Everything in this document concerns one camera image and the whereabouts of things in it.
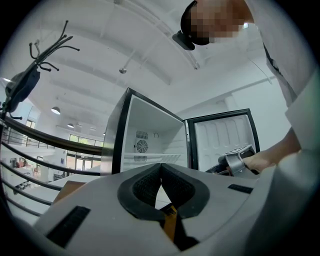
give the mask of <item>window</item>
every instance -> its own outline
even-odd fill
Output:
[[[78,140],[79,140],[79,137],[78,137],[78,136],[70,135],[70,137],[69,137],[69,141],[78,142]]]
[[[97,147],[103,147],[104,146],[104,142],[96,140],[94,145],[97,146]]]
[[[78,142],[78,143],[82,143],[82,144],[86,144],[86,145],[97,146],[97,147],[103,147],[103,145],[104,145],[103,141],[79,137],[79,136],[76,136],[73,134],[70,134],[69,141]]]
[[[82,143],[82,144],[92,145],[92,146],[95,145],[95,140],[89,139],[89,138],[79,137],[79,141],[78,142]]]
[[[30,127],[30,128],[32,128],[32,129],[34,129],[35,126],[36,126],[36,123],[35,123],[35,122],[32,122],[32,121],[30,121],[30,120],[27,120],[25,125],[28,126],[28,127]]]
[[[73,134],[70,134],[69,141],[97,147],[102,147],[104,145],[103,141],[84,138]],[[66,154],[65,167],[78,171],[85,171],[93,167],[99,166],[101,163],[100,159],[101,156],[98,155],[90,155],[74,151],[68,151]]]

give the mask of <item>hook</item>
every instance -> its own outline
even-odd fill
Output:
[[[31,56],[31,58],[34,59],[34,60],[36,60],[37,58],[33,57],[33,55],[32,55],[32,42],[29,43],[29,51],[30,51],[30,56]]]
[[[12,116],[12,115],[11,115],[11,113],[9,113],[9,115],[10,115],[10,117],[11,117],[12,119],[19,119],[19,120],[22,120],[22,116],[20,116],[20,117],[14,117],[14,116]]]
[[[39,58],[38,63],[43,62],[46,58],[48,58],[51,54],[53,54],[57,50],[58,47],[62,46],[65,42],[71,40],[72,38],[73,38],[73,36],[69,36],[67,39],[55,42],[50,48],[48,48],[47,50],[45,50],[41,54],[41,57]]]
[[[66,37],[67,37],[67,35],[64,34],[63,37],[59,37],[58,41],[56,41],[55,43],[57,44],[57,43],[61,42],[61,40],[66,38]]]
[[[56,71],[59,71],[59,68],[55,67],[54,65],[52,65],[52,64],[49,63],[49,62],[42,62],[41,65],[42,65],[42,64],[48,64],[49,66],[53,67]]]
[[[39,50],[38,44],[36,42],[34,43],[34,45],[35,45],[36,50],[38,51],[38,55],[36,56],[38,58],[40,55],[40,50]]]
[[[51,68],[46,68],[46,67],[43,67],[43,66],[41,66],[41,65],[39,65],[39,67],[40,67],[40,69],[42,69],[42,70],[51,72]]]
[[[65,33],[65,30],[66,30],[66,27],[67,27],[68,22],[69,22],[69,20],[66,20],[66,21],[65,21],[65,24],[64,24],[62,33],[61,33],[60,38],[59,38],[58,41],[60,41],[60,39],[62,39],[63,37],[66,37],[66,36],[67,36],[66,34],[64,35],[64,33]]]
[[[58,49],[60,49],[60,48],[71,48],[71,49],[77,50],[78,52],[80,51],[79,48],[75,48],[75,47],[72,47],[72,46],[69,46],[69,45],[60,46],[60,47],[58,47],[56,50],[58,50]]]

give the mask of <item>refrigerator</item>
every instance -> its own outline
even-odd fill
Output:
[[[235,148],[260,151],[249,109],[183,120],[128,88],[113,109],[105,131],[102,175],[167,163],[205,172]]]

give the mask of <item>railing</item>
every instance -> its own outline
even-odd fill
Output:
[[[14,129],[10,128],[8,130],[4,130],[2,141],[7,144],[31,147],[31,148],[42,148],[42,149],[54,149],[54,146],[49,144],[42,143],[33,138],[29,138],[28,136],[16,132]]]
[[[40,132],[38,130],[29,128],[11,118],[6,118],[5,119],[5,124],[11,128],[11,131],[16,131],[19,134],[25,135],[27,137],[27,141],[28,139],[32,139],[32,140],[36,140],[38,141],[38,146],[40,145],[40,143],[46,144],[47,148],[49,147],[57,147],[57,148],[61,148],[61,149],[65,149],[68,151],[73,151],[73,152],[78,152],[78,153],[83,153],[83,154],[90,154],[90,155],[95,155],[95,156],[101,156],[102,154],[102,148],[98,147],[98,146],[92,146],[92,145],[85,145],[85,144],[80,144],[77,142],[73,142],[73,141],[69,141],[69,140],[65,140],[65,139],[61,139],[55,136],[51,136],[48,135],[46,133]],[[100,176],[100,172],[90,172],[90,171],[81,171],[81,170],[74,170],[74,169],[69,169],[69,168],[65,168],[65,167],[61,167],[61,166],[57,166],[45,161],[41,161],[39,159],[36,159],[34,157],[31,157],[23,152],[20,152],[19,150],[17,150],[16,148],[14,148],[12,145],[10,145],[10,141],[11,139],[9,139],[10,135],[7,136],[8,138],[6,139],[6,136],[3,136],[3,134],[0,133],[0,140],[1,141],[1,145],[3,147],[6,147],[7,149],[9,149],[10,151],[12,151],[13,153],[21,156],[22,158],[28,159],[38,165],[41,166],[45,166],[48,167],[50,169],[54,169],[54,170],[58,170],[58,171],[62,171],[65,172],[67,174],[79,174],[79,175],[87,175],[87,176]],[[21,172],[19,172],[18,170],[14,169],[13,167],[9,166],[7,163],[5,163],[4,161],[0,161],[0,165],[5,168],[6,170],[8,170],[9,172],[31,182],[34,184],[37,184],[39,186],[42,186],[44,188],[47,189],[51,189],[51,190],[55,190],[55,191],[60,191],[62,189],[62,187],[60,186],[56,186],[50,183],[46,183],[43,181],[40,181],[36,178],[33,178],[29,175],[23,174]],[[34,195],[30,195],[22,190],[20,190],[19,188],[11,185],[8,181],[3,180],[1,178],[1,182],[4,186],[6,186],[7,188],[13,190],[15,193],[18,193],[20,195],[22,195],[23,197],[26,197],[28,199],[31,199],[33,201],[36,201],[38,203],[50,206],[53,202],[51,201],[47,201],[44,200],[42,198],[38,198]],[[41,213],[36,212],[32,209],[29,209],[21,204],[19,204],[18,202],[14,201],[12,198],[9,198],[8,195],[5,195],[6,200],[13,204],[14,206],[18,207],[19,209],[21,209],[24,212],[27,212],[31,215],[34,216],[41,216]]]

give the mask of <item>hair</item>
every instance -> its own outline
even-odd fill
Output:
[[[190,41],[196,45],[207,45],[210,43],[209,38],[198,37],[197,25],[191,23],[191,12],[192,8],[197,6],[197,2],[193,1],[185,10],[181,18],[181,31],[182,33],[190,38]]]

